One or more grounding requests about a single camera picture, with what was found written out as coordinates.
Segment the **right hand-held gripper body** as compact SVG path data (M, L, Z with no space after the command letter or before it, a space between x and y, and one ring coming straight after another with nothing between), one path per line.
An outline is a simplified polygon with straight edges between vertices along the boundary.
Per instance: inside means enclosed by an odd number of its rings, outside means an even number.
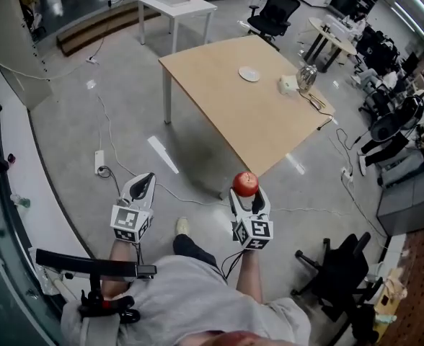
M245 217L232 222L232 232L243 250L262 250L273 240L273 222L267 216Z

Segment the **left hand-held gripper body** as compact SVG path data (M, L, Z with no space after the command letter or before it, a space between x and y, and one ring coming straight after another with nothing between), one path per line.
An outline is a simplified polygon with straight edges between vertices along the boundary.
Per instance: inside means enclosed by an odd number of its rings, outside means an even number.
M119 198L112 206L110 227L115 238L121 241L139 244L143 235L148 231L153 219L151 202Z

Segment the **red apple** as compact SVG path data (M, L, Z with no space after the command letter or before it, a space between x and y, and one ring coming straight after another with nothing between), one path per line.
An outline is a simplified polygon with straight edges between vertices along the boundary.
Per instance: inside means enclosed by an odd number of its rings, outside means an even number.
M249 198L258 191L259 182L255 174L251 172L238 173L232 182L234 192L244 198Z

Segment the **white plate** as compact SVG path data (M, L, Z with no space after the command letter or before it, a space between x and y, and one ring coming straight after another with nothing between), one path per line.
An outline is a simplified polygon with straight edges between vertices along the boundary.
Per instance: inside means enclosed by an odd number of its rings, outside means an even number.
M250 68L249 66L241 66L238 69L238 74L248 82L258 82L260 80L260 72Z

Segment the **person's right forearm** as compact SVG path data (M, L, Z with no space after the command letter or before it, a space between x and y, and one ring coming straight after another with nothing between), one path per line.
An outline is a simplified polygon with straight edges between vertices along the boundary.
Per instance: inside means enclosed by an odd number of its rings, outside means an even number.
M257 250L244 250L237 281L237 290L263 303L260 263Z

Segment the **person's black trouser leg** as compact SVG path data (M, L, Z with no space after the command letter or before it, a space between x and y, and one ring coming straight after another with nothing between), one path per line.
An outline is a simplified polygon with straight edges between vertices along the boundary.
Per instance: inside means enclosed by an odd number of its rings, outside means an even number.
M175 255L190 257L204 262L211 267L218 268L216 258L199 247L188 235L178 234L172 242L172 248Z

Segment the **black office chair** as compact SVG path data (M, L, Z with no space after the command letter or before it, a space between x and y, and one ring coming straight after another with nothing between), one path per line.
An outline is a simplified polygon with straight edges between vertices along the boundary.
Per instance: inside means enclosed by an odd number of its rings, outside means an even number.
M383 278L362 288L360 284L368 274L368 263L363 249L370 241L366 232L361 237L350 234L336 249L330 246L330 239L323 239L323 262L318 263L308 258L301 250L296 251L295 258L314 268L316 275L301 289L293 289L292 296L301 296L309 291L318 300L321 310L336 322L343 314L347 320L343 328L328 346L340 339L342 333L352 326L354 338L363 344L374 344L379 340L379 333L374 330L376 312L368 304L383 284Z
M289 17L300 7L299 0L267 0L258 14L257 5L250 5L251 17L247 19L250 25L248 34L254 34L266 41L270 46L280 51L273 40L276 36L284 36L291 26Z

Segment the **person's grey shirt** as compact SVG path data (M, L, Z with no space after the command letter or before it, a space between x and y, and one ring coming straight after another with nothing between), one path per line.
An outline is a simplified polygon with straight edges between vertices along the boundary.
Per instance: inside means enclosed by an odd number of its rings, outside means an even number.
M180 255L156 262L158 273L126 291L141 318L121 324L118 315L83 320L78 302L63 308L65 346L178 346L194 334L248 331L308 346L311 324L291 298L266 304L228 286L218 270Z

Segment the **small green bottle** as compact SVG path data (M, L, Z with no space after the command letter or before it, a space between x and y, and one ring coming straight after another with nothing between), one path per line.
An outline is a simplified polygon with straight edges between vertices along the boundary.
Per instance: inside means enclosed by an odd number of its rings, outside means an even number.
M21 197L18 194L11 194L10 199L16 206L22 206L24 208L29 208L30 205L31 205L29 198Z

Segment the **cream square box device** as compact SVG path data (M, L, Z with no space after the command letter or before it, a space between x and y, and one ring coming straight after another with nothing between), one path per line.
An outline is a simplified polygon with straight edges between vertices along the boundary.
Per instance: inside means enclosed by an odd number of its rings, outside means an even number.
M295 96L299 91L299 85L295 75L282 75L278 82L278 90L283 95Z

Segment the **shiny metal kettle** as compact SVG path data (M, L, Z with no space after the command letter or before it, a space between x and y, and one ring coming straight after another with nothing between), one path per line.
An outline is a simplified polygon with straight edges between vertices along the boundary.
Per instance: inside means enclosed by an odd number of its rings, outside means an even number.
M296 73L296 82L300 93L307 93L314 85L317 77L317 67L308 65L301 67Z

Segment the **black round fan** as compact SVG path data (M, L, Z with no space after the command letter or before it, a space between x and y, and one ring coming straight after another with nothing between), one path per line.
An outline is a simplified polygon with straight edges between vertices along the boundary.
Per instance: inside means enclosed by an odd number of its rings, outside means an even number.
M411 130L422 117L423 99L417 95L406 97L394 110L381 116L370 129L371 139L388 141L401 130Z

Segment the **grey cabinet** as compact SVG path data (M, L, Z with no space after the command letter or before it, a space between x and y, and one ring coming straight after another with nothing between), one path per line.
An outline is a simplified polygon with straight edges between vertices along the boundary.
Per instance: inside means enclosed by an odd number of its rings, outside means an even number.
M424 229L424 172L385 189L376 217L388 236Z

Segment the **yellow cardboard box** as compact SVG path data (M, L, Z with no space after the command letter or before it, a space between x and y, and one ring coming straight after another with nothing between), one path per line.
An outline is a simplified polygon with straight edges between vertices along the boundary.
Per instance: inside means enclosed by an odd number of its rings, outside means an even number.
M384 336L389 325L397 321L397 309L401 300L407 297L407 287L405 280L402 279L403 273L403 267L390 270L374 304L374 331L379 334L379 340Z

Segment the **wooden step platform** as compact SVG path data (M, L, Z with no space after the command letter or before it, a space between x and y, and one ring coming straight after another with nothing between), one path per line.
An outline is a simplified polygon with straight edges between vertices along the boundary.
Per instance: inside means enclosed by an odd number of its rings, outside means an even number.
M66 57L122 29L139 23L138 2L113 7L56 36L56 45Z

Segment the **round beige table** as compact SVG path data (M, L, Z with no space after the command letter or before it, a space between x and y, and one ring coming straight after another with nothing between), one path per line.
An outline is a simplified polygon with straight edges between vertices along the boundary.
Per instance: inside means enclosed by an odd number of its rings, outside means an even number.
M329 67L335 62L341 52L345 52L351 56L355 56L358 52L347 38L337 38L330 32L330 27L322 26L322 20L316 17L308 18L309 24L317 31L318 35L304 54L304 60L308 64L315 64L319 54L322 52L328 42L336 47L335 52L330 56L329 60L318 70L320 73L326 73Z

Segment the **white square table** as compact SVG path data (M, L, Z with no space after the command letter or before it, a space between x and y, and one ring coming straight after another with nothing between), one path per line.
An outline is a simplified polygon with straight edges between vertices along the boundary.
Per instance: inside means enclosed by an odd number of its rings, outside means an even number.
M138 36L145 44L144 8L150 8L169 19L169 33L172 35L171 53L177 52L177 36L180 20L186 17L206 16L203 44L208 43L208 34L213 13L217 6L205 0L136 0L138 5Z

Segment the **white cabinet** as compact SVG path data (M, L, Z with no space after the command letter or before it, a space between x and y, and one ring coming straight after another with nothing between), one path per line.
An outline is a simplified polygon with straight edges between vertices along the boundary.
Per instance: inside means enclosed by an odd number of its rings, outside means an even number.
M53 94L19 0L0 0L0 71L29 110Z

